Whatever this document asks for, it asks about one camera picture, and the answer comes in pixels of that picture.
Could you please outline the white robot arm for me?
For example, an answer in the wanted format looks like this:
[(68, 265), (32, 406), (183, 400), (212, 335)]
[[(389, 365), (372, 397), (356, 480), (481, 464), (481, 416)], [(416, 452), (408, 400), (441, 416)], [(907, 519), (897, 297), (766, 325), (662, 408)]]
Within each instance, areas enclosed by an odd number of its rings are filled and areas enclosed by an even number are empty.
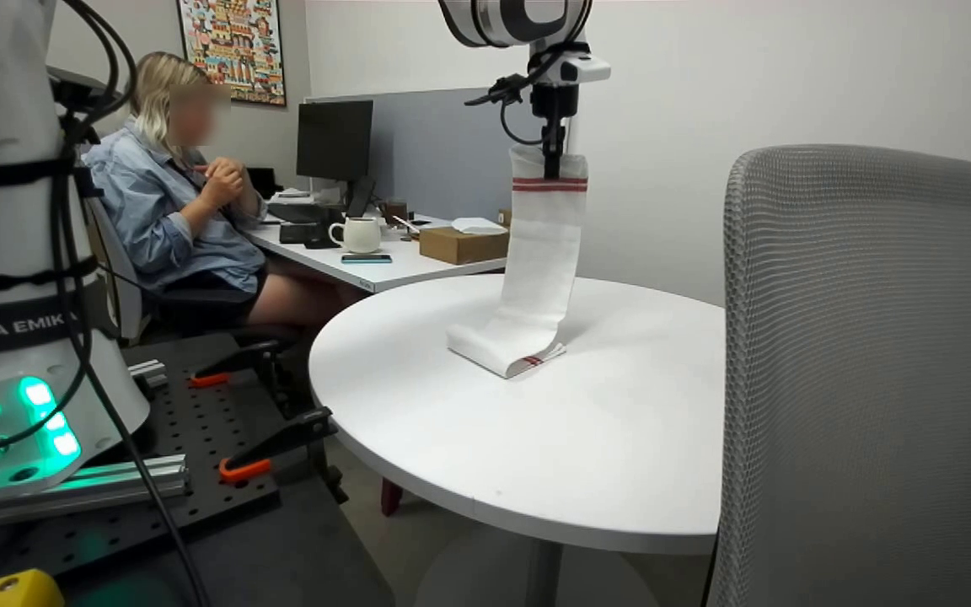
[(480, 96), (480, 106), (499, 108), (499, 125), (508, 138), (508, 108), (528, 100), (544, 122), (534, 145), (544, 151), (544, 174), (556, 180), (562, 169), (566, 122), (581, 108), (588, 81), (606, 81), (610, 69), (601, 65), (583, 36), (593, 0), (438, 0), (447, 33), (462, 47), (516, 47), (526, 43), (526, 71), (504, 73)]

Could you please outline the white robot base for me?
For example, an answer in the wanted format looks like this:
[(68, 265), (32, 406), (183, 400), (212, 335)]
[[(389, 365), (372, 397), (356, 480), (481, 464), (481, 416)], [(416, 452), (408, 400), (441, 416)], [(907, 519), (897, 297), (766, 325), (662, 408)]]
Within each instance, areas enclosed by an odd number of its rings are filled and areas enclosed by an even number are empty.
[(54, 98), (57, 3), (82, 0), (0, 0), (0, 500), (71, 482), (153, 418), (92, 251), (87, 119)]

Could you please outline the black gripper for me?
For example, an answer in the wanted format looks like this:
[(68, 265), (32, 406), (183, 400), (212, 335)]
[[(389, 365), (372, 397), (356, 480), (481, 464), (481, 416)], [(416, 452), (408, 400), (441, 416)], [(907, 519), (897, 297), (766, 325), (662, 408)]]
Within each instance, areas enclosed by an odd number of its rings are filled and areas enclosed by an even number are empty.
[(562, 171), (562, 145), (566, 127), (562, 122), (575, 113), (575, 89), (572, 86), (536, 86), (528, 91), (534, 114), (544, 122), (544, 180), (558, 180)]

